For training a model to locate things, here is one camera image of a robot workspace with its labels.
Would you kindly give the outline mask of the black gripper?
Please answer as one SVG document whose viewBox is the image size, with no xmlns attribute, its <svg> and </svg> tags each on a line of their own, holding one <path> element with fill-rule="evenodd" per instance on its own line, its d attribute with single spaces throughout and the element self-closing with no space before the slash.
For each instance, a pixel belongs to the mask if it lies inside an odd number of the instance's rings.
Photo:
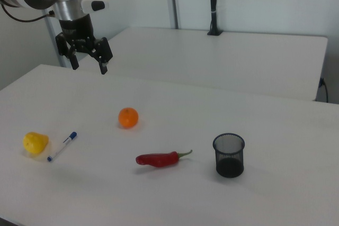
<svg viewBox="0 0 339 226">
<path fill-rule="evenodd" d="M 92 20 L 89 14 L 71 21 L 59 20 L 62 33 L 56 37 L 56 45 L 61 56 L 65 56 L 73 70 L 79 67 L 76 57 L 76 49 L 82 48 L 90 51 L 90 56 L 94 58 L 100 68 L 102 75 L 106 74 L 107 64 L 113 57 L 107 38 L 95 40 Z"/>
</svg>

